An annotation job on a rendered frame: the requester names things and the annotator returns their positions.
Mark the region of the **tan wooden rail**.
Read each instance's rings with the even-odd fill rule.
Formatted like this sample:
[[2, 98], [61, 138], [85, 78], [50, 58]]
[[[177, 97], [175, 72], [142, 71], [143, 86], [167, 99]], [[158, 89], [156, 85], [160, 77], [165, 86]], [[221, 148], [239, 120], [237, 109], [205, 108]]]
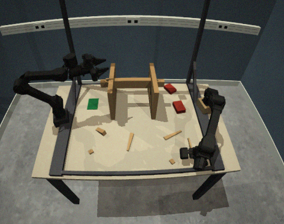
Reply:
[[[158, 87], [164, 87], [164, 79], [157, 79]], [[108, 87], [108, 81], [101, 80], [101, 87]], [[114, 78], [115, 89], [136, 89], [150, 88], [152, 85], [151, 78]]]

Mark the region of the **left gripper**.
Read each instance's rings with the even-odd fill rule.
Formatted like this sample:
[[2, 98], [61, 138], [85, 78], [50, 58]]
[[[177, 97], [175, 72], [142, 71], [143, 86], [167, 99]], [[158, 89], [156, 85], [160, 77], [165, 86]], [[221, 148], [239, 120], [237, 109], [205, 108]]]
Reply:
[[195, 146], [195, 147], [189, 148], [189, 149], [187, 147], [180, 148], [180, 158], [181, 159], [188, 159], [188, 154], [189, 154], [189, 158], [193, 159], [193, 156], [195, 156], [197, 147], [198, 146]]

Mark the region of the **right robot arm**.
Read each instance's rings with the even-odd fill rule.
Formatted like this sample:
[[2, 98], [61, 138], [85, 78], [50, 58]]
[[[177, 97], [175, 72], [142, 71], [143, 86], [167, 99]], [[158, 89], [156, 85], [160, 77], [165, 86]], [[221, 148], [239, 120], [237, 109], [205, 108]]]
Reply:
[[[82, 59], [83, 66], [81, 68], [91, 69], [91, 55], [88, 55], [87, 53], [83, 54]], [[54, 80], [64, 82], [68, 79], [68, 73], [69, 79], [72, 81], [74, 80], [73, 77], [80, 76], [80, 71], [77, 65], [78, 63], [75, 53], [68, 53], [66, 56], [63, 57], [63, 61], [65, 64], [62, 67], [56, 68], [51, 71], [26, 71], [23, 75], [21, 75], [18, 79], [15, 80], [13, 86], [13, 90], [17, 94], [29, 95], [48, 103], [52, 107], [52, 113], [55, 114], [56, 120], [65, 118], [64, 104], [61, 96], [50, 96], [40, 90], [31, 87], [28, 83], [34, 80]]]

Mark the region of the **black metal overhead frame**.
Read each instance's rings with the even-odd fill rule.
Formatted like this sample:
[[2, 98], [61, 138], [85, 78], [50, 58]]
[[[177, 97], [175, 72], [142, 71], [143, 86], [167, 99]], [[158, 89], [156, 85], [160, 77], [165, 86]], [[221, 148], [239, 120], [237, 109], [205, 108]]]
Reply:
[[[70, 30], [70, 24], [68, 21], [68, 15], [67, 15], [67, 9], [66, 9], [66, 5], [65, 5], [65, 0], [59, 0], [60, 6], [61, 6], [61, 12], [62, 12], [62, 18], [64, 21], [64, 27], [65, 27], [65, 32], [67, 35], [67, 40], [68, 40], [68, 45], [70, 48], [70, 53], [75, 53], [74, 50], [74, 44], [72, 41], [72, 36], [71, 36], [71, 30]], [[186, 85], [191, 81], [191, 77], [192, 77], [192, 73], [193, 73], [193, 101], [194, 103], [197, 102], [197, 69], [196, 69], [196, 59], [197, 59], [197, 54], [198, 54], [198, 50], [200, 47], [200, 42], [201, 42], [201, 38], [203, 35], [203, 30], [204, 30], [204, 25], [206, 22], [206, 18], [207, 18], [207, 13], [209, 10], [209, 5], [210, 5], [210, 0], [205, 0], [204, 1], [204, 6], [203, 6], [203, 12], [201, 15], [201, 20], [200, 20], [200, 25], [198, 28], [198, 33], [197, 33], [197, 38], [196, 38], [196, 42], [195, 42], [195, 46], [194, 46], [194, 51], [192, 54], [192, 59], [191, 59], [191, 64], [189, 67], [189, 71], [188, 71], [188, 76], [186, 79]], [[192, 69], [193, 67], [193, 69]], [[76, 104], [76, 91], [75, 91], [75, 77], [73, 77], [73, 81], [72, 81], [72, 105]], [[77, 82], [78, 85], [82, 85], [81, 82], [81, 77], [77, 76]]]

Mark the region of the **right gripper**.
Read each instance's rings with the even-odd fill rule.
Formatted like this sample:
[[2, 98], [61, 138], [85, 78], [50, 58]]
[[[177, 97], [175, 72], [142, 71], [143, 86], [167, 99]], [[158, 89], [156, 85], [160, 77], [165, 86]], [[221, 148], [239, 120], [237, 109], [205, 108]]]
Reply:
[[[85, 75], [85, 74], [90, 74], [92, 76], [92, 81], [98, 81], [98, 78], [103, 74], [105, 73], [107, 70], [109, 70], [109, 67], [106, 67], [106, 68], [97, 68], [96, 69], [93, 67], [93, 64], [95, 66], [103, 63], [106, 61], [106, 59], [100, 59], [100, 58], [96, 58], [96, 57], [92, 57], [92, 54], [91, 54], [91, 62], [90, 62], [90, 66], [92, 66], [91, 68], [92, 69], [83, 69], [81, 68], [83, 65], [82, 63], [80, 63], [80, 65], [78, 66], [79, 67], [79, 71], [80, 71], [80, 75]], [[91, 71], [91, 73], [90, 73]], [[98, 78], [97, 78], [98, 77]]]

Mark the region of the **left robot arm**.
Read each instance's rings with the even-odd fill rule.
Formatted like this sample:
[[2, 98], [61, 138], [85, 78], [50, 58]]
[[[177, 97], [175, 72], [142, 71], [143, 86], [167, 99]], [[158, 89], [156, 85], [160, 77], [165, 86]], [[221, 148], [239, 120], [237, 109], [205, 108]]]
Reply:
[[209, 106], [211, 108], [212, 113], [207, 127], [206, 136], [201, 139], [196, 150], [196, 156], [193, 156], [193, 169], [198, 171], [204, 171], [204, 168], [208, 165], [207, 159], [210, 160], [216, 151], [216, 140], [214, 136], [217, 130], [220, 114], [226, 104], [225, 97], [218, 94], [218, 90], [208, 87], [204, 92], [204, 99], [202, 99], [205, 106]]

